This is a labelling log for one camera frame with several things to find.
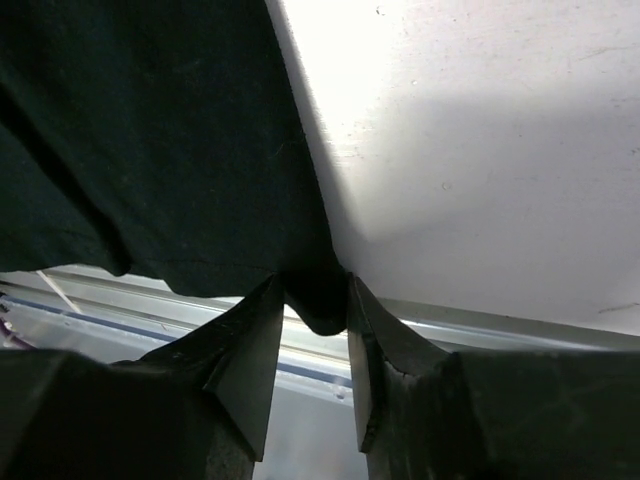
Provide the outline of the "black t shirt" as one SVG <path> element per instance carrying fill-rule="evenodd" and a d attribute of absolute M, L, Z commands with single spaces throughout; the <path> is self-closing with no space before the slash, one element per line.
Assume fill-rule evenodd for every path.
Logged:
<path fill-rule="evenodd" d="M 347 276 L 262 1 L 1 5 L 1 268 L 244 297 L 346 326 Z"/>

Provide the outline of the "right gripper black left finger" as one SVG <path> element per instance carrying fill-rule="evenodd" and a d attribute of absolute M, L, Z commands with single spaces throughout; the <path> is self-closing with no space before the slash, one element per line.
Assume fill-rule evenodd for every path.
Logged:
<path fill-rule="evenodd" d="M 284 288 L 271 276 L 203 326 L 116 363 L 143 398 L 124 417 L 125 444 L 206 463 L 262 460 L 283 309 Z"/>

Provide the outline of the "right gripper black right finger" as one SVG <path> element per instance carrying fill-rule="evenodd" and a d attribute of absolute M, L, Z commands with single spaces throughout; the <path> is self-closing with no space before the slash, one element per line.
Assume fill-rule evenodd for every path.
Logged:
<path fill-rule="evenodd" d="M 386 423 L 448 352 L 391 314 L 358 277 L 348 280 L 348 351 L 359 450 L 369 453 Z"/>

